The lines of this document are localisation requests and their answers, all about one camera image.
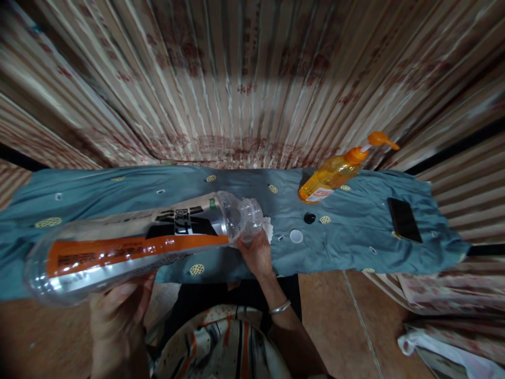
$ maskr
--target brown floor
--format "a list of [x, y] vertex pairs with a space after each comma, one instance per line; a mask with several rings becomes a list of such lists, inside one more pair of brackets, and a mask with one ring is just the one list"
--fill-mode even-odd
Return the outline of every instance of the brown floor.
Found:
[[330, 271], [299, 281], [305, 328], [335, 378], [434, 378], [396, 343], [409, 312], [363, 274]]
[[[150, 320], [174, 300], [170, 286], [158, 288]], [[408, 312], [361, 273], [300, 275], [300, 292], [305, 327], [334, 377], [433, 378], [419, 357], [404, 356], [396, 345]], [[88, 318], [87, 304], [67, 309], [45, 308], [32, 300], [0, 304], [3, 377], [88, 377]]]

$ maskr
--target silver bracelet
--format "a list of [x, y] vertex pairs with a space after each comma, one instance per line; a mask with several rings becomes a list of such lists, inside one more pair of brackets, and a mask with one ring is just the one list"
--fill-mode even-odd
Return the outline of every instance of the silver bracelet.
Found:
[[271, 315], [275, 315], [277, 313], [281, 313], [281, 312], [284, 312], [287, 308], [289, 308], [291, 306], [291, 300], [288, 300], [287, 302], [285, 302], [283, 305], [281, 305], [280, 307], [277, 307], [277, 308], [274, 308], [272, 309], [271, 311], [269, 311], [269, 313]]

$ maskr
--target orange pump bottle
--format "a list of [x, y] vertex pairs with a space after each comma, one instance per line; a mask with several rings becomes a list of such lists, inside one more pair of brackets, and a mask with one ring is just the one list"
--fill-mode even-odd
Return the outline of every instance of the orange pump bottle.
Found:
[[304, 203], [317, 204], [327, 198], [341, 185], [356, 176], [372, 146], [388, 144], [393, 149], [400, 147], [389, 140], [383, 132], [373, 132], [368, 136], [368, 144], [355, 147], [344, 155], [337, 155], [327, 159], [314, 175], [300, 188], [298, 197]]

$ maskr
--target black smartphone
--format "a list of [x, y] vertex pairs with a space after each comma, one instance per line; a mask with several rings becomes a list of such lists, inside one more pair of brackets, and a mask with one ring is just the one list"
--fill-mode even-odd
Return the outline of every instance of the black smartphone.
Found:
[[417, 228], [416, 219], [414, 218], [410, 204], [389, 197], [388, 205], [396, 234], [407, 240], [422, 243], [421, 234]]

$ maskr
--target pump nozzle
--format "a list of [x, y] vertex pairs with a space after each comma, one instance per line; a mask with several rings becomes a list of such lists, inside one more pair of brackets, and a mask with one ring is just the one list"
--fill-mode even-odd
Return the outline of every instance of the pump nozzle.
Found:
[[355, 147], [347, 152], [345, 159], [350, 164], [359, 164], [363, 162], [368, 155], [368, 149], [372, 146], [380, 146], [382, 144], [388, 144], [394, 150], [398, 150], [400, 146], [389, 140], [388, 136], [383, 132], [373, 132], [368, 136], [368, 144], [363, 147]]
[[389, 140], [388, 136], [383, 132], [373, 132], [368, 136], [368, 143], [372, 146], [380, 146], [382, 144], [388, 144], [394, 150], [398, 150], [400, 146]]

